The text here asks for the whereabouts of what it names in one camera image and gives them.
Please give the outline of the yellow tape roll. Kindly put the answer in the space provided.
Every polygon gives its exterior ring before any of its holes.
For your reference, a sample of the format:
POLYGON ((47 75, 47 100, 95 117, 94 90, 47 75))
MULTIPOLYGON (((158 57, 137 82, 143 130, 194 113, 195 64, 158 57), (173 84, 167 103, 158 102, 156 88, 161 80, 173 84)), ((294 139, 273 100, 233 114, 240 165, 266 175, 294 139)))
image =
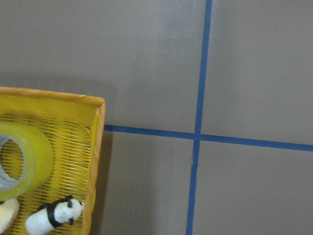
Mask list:
POLYGON ((16 198, 40 187, 54 167, 54 153, 48 138, 37 128, 18 123, 0 125, 0 146, 17 145, 23 157, 22 173, 15 179, 0 166, 0 200, 16 198))

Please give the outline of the yellow woven plastic basket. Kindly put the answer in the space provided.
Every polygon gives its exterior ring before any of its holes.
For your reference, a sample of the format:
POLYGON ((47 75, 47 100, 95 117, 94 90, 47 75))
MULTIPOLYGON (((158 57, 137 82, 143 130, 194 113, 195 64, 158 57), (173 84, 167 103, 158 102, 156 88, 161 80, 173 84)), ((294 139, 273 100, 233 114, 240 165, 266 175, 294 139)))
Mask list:
POLYGON ((48 180, 18 198, 19 214, 6 233, 26 234, 25 220, 39 206, 72 195, 85 204, 82 216, 73 225, 65 224, 52 233, 89 234, 105 123, 105 100, 81 94, 1 87, 0 120, 40 129, 49 139, 55 156, 54 169, 48 180))

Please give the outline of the panda toy figure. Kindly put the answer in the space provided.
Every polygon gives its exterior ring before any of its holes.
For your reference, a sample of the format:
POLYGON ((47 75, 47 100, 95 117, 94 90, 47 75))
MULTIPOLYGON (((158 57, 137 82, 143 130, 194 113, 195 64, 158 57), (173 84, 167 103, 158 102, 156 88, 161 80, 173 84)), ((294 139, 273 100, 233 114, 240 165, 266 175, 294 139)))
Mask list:
POLYGON ((73 225, 81 216, 84 205, 84 202, 73 198, 72 195, 53 203, 45 203, 26 219, 26 231, 30 235, 45 235, 65 223, 73 225))

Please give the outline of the cream croissant toy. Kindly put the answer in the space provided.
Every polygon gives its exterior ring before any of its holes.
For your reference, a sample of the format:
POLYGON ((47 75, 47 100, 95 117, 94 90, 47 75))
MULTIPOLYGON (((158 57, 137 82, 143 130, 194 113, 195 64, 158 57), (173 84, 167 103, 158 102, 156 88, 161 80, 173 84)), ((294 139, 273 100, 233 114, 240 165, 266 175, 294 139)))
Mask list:
POLYGON ((5 232, 19 213, 20 204, 16 198, 4 201, 0 205, 0 233, 5 232))

